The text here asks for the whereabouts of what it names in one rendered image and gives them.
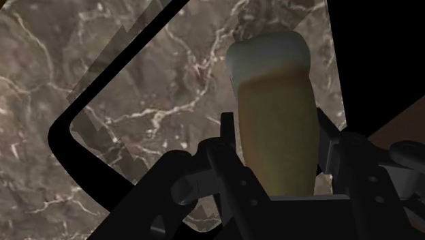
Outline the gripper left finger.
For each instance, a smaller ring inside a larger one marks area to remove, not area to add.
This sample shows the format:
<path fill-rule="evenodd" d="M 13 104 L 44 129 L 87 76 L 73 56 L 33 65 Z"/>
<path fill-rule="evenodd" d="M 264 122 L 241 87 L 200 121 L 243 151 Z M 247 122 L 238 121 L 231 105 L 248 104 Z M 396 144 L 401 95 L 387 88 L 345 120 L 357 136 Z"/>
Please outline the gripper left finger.
<path fill-rule="evenodd" d="M 87 240 L 271 240 L 271 200 L 234 149 L 233 114 L 221 135 L 197 153 L 169 151 L 141 178 Z M 222 226 L 196 232 L 184 218 L 198 199 L 219 196 Z"/>

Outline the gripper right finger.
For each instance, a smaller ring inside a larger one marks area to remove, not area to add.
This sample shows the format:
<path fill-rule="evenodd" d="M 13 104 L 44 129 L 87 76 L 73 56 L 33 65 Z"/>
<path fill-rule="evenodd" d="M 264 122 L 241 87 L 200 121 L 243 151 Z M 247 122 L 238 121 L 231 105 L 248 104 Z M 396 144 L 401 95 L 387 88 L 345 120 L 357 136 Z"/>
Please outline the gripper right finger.
<path fill-rule="evenodd" d="M 413 227 L 408 214 L 425 221 L 425 204 L 415 193 L 416 183 L 402 176 L 425 175 L 425 144 L 402 140 L 388 150 L 365 136 L 342 132 L 322 109 L 319 167 L 332 175 L 335 194 L 351 202 L 355 230 L 352 240 L 425 240 L 425 232 Z"/>

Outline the yellow bottle with white cap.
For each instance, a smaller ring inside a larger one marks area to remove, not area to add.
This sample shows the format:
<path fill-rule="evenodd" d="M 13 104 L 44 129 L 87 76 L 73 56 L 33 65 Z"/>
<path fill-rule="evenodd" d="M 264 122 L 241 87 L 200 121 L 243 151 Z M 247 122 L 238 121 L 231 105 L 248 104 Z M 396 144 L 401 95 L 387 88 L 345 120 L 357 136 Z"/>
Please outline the yellow bottle with white cap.
<path fill-rule="evenodd" d="M 233 43 L 225 64 L 245 164 L 269 196 L 312 196 L 319 121 L 306 41 L 295 31 L 255 36 Z"/>

